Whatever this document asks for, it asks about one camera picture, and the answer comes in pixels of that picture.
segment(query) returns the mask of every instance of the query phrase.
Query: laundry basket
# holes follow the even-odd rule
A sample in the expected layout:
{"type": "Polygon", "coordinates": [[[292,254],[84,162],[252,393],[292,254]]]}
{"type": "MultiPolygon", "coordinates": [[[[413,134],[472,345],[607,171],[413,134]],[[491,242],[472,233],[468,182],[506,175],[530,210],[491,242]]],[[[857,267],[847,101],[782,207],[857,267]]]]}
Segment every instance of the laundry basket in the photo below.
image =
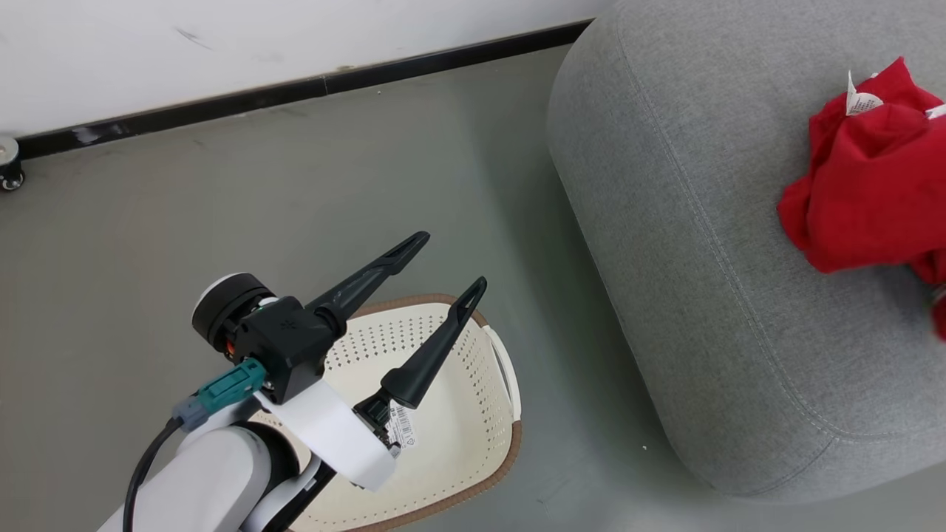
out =
{"type": "MultiPolygon", "coordinates": [[[[406,297],[360,310],[328,352],[324,378],[354,406],[403,364],[447,316],[455,297],[406,297]]],[[[443,511],[494,486],[513,466],[521,441],[516,373],[502,341],[477,311],[450,351],[424,402],[391,412],[401,443],[397,469],[377,492],[337,478],[292,524],[294,532],[388,530],[443,511]]],[[[274,417],[258,413],[277,429],[274,417]]],[[[283,431],[299,454],[305,444],[283,431]]]]}

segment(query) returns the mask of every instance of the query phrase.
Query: basket handle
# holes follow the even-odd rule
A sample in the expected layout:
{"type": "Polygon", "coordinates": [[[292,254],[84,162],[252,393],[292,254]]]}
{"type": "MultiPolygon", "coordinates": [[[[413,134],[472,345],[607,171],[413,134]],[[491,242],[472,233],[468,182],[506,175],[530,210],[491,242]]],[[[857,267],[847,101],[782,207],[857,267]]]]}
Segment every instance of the basket handle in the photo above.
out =
{"type": "Polygon", "coordinates": [[[513,421],[522,419],[522,398],[519,396],[519,381],[516,379],[516,371],[513,368],[513,361],[509,358],[509,352],[503,345],[499,335],[493,328],[484,326],[482,328],[489,341],[493,344],[493,352],[496,353],[496,361],[502,369],[502,375],[506,378],[506,392],[509,394],[509,401],[513,403],[513,421]]]}

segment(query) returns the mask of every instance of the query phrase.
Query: gray floor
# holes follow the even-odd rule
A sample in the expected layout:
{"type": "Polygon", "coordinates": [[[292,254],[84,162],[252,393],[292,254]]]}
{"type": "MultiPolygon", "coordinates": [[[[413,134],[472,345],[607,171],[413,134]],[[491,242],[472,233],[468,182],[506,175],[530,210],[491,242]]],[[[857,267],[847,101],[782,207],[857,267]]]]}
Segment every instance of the gray floor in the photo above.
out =
{"type": "Polygon", "coordinates": [[[941,530],[946,467],[777,507],[677,461],[543,142],[565,52],[28,162],[0,197],[0,529],[92,530],[119,505],[170,406],[227,367],[189,326],[209,282],[310,297],[426,229],[375,300],[486,275],[524,439],[496,488],[407,529],[941,530]]]}

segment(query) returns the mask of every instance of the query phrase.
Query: black cable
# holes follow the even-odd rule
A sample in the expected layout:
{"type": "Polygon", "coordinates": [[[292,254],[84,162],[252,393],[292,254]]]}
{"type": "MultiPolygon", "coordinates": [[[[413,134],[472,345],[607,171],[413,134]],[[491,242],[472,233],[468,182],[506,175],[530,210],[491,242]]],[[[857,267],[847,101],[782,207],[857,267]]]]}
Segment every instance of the black cable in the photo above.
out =
{"type": "Polygon", "coordinates": [[[131,532],[131,522],[134,519],[134,500],[138,497],[138,489],[144,484],[145,477],[148,476],[148,470],[151,469],[151,462],[154,461],[154,457],[157,456],[161,446],[164,445],[167,439],[180,429],[183,424],[184,422],[181,421],[179,417],[169,419],[164,430],[154,438],[154,441],[151,442],[151,445],[148,446],[145,453],[141,455],[141,460],[138,460],[138,465],[135,466],[134,473],[131,474],[131,482],[128,484],[128,493],[125,495],[125,513],[122,517],[121,524],[122,532],[131,532]]]}

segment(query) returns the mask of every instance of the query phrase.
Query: caster wheel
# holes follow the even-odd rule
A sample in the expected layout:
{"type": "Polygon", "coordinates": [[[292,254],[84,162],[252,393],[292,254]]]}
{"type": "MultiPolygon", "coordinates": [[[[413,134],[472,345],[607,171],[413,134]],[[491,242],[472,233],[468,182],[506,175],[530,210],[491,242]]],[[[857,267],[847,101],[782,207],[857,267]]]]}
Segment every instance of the caster wheel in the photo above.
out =
{"type": "Polygon", "coordinates": [[[23,181],[26,179],[26,174],[22,170],[17,172],[17,175],[14,176],[4,176],[3,181],[0,181],[0,188],[3,188],[5,192],[12,192],[17,188],[23,186],[23,181]]]}
{"type": "Polygon", "coordinates": [[[26,174],[20,166],[19,154],[16,139],[0,135],[0,190],[12,192],[23,186],[26,174]]]}

